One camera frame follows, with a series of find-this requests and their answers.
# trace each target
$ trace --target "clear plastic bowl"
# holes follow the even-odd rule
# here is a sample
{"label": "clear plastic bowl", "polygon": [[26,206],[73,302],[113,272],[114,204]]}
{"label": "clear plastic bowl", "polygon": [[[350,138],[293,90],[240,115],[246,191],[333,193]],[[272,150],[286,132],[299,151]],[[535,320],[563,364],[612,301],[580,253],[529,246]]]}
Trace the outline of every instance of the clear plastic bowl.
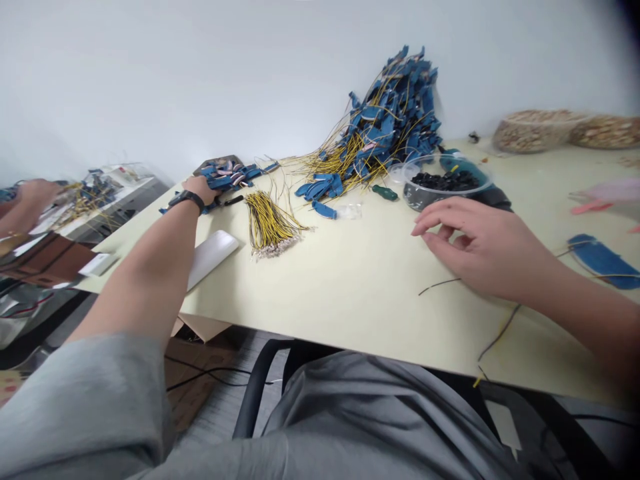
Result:
{"label": "clear plastic bowl", "polygon": [[[468,165],[468,168],[470,169],[477,169],[485,176],[485,182],[478,188],[461,191],[434,190],[421,187],[420,185],[412,182],[412,178],[420,172],[425,172],[430,175],[444,175],[456,164],[460,164],[461,168],[465,168],[465,166]],[[493,174],[484,165],[476,165],[471,161],[454,157],[450,154],[436,153],[434,155],[425,155],[424,157],[409,160],[404,164],[402,173],[405,180],[403,197],[408,206],[417,211],[422,211],[426,206],[439,200],[451,197],[468,197],[474,193],[478,193],[489,188],[493,184]]]}

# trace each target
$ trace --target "black small parts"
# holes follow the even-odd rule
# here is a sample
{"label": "black small parts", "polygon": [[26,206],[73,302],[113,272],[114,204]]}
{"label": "black small parts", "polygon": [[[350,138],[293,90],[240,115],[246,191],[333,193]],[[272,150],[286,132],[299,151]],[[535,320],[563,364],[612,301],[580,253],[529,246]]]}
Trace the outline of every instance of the black small parts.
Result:
{"label": "black small parts", "polygon": [[231,200],[227,200],[225,202],[225,207],[233,205],[234,203],[238,203],[239,201],[244,200],[245,198],[242,195],[238,195],[237,197],[232,198]]}
{"label": "black small parts", "polygon": [[473,190],[480,186],[478,180],[466,170],[446,172],[444,175],[420,172],[411,181],[421,187],[440,191]]}
{"label": "black small parts", "polygon": [[480,135],[474,130],[469,135],[469,143],[478,143],[480,142]]}

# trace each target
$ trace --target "wire bundle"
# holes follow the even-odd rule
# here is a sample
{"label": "wire bundle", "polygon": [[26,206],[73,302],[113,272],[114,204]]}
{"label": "wire bundle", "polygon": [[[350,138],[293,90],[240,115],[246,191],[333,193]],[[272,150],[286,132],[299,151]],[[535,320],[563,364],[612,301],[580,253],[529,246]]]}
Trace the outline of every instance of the wire bundle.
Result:
{"label": "wire bundle", "polygon": [[251,254],[257,254],[258,258],[277,257],[300,240],[303,230],[309,230],[262,190],[248,195],[246,202],[249,207]]}
{"label": "wire bundle", "polygon": [[344,192],[368,186],[386,176],[394,163],[432,153],[442,139],[433,113],[437,69],[425,61],[424,47],[407,57],[405,46],[374,80],[364,100],[351,92],[351,111],[315,152],[289,160],[302,163],[302,172],[339,174]]}

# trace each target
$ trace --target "pink object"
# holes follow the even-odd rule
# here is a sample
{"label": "pink object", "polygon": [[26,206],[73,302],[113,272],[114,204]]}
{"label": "pink object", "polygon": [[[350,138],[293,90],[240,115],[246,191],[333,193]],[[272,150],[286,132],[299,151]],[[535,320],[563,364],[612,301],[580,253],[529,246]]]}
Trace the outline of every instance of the pink object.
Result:
{"label": "pink object", "polygon": [[[606,210],[616,203],[640,202],[640,178],[624,178],[598,183],[588,190],[571,194],[574,197],[582,197],[590,202],[571,209],[574,215],[588,211]],[[640,225],[629,230],[630,233],[640,232]]]}

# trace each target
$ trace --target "hand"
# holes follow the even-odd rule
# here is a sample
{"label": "hand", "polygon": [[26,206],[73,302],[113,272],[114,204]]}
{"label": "hand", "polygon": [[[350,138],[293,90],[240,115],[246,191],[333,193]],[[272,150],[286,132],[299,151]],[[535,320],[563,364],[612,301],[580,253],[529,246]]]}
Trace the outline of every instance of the hand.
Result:
{"label": "hand", "polygon": [[53,203],[62,192],[62,187],[57,183],[37,179],[24,182],[18,187],[16,196],[18,202],[29,202],[41,209]]}
{"label": "hand", "polygon": [[[566,269],[514,213],[454,197],[436,202],[415,220],[413,236],[480,293],[527,303],[532,292]],[[438,234],[427,232],[440,225]],[[450,243],[451,236],[462,235]]]}
{"label": "hand", "polygon": [[198,197],[202,198],[205,205],[211,205],[213,200],[221,193],[220,190],[211,190],[209,188],[204,175],[189,177],[186,181],[182,182],[182,188],[198,195]]}

